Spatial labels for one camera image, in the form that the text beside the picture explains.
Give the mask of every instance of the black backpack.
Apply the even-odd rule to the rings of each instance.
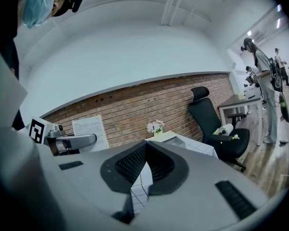
[[[283,91],[283,81],[281,78],[280,69],[276,66],[276,64],[272,58],[269,59],[266,55],[265,55],[265,57],[269,61],[269,65],[270,65],[270,69],[271,69],[271,77],[272,77],[271,84],[272,84],[274,90],[282,92]]]

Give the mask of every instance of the woman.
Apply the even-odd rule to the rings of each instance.
[[[265,136],[264,143],[276,143],[277,140],[277,114],[275,91],[271,84],[271,68],[269,60],[266,55],[258,49],[252,42],[252,39],[244,39],[245,49],[252,53],[255,60],[255,66],[258,68],[259,73],[256,75],[261,83],[264,98],[267,100],[267,111],[269,119],[269,133]]]

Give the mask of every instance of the blue face mask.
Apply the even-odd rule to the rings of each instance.
[[[28,28],[40,26],[47,21],[54,0],[26,0],[22,10],[22,23]]]

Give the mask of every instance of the chair headrest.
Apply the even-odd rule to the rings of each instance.
[[[208,88],[206,88],[206,87],[195,87],[195,88],[192,88],[191,91],[194,94],[193,102],[195,102],[199,99],[208,97],[208,95],[210,94]]]

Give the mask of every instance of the black office chair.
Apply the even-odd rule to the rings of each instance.
[[[191,91],[194,93],[194,100],[187,108],[202,129],[202,142],[213,146],[221,160],[240,166],[241,172],[244,172],[246,167],[238,162],[236,158],[242,156],[246,151],[250,140],[250,131],[244,128],[237,128],[233,129],[230,136],[214,135],[213,132],[222,125],[211,100],[206,98],[210,93],[209,90],[206,87],[196,87],[192,88]],[[234,126],[236,125],[237,117],[243,118],[244,114],[239,113],[228,116],[228,118],[232,118]],[[239,140],[232,139],[236,134],[239,136]]]

